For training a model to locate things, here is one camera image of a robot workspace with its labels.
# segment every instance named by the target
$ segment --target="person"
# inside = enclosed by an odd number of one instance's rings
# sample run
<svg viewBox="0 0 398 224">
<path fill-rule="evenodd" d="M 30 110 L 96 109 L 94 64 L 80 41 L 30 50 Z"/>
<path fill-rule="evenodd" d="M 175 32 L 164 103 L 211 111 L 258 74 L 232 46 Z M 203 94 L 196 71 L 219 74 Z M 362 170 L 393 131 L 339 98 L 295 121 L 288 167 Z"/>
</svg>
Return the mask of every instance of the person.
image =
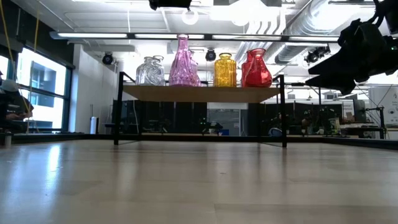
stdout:
<svg viewBox="0 0 398 224">
<path fill-rule="evenodd" d="M 19 94 L 18 84 L 14 80 L 3 80 L 0 86 L 0 94 L 5 94 L 11 99 L 6 115 L 7 120 L 22 121 L 25 118 L 32 117 L 34 107 L 27 98 Z"/>
</svg>

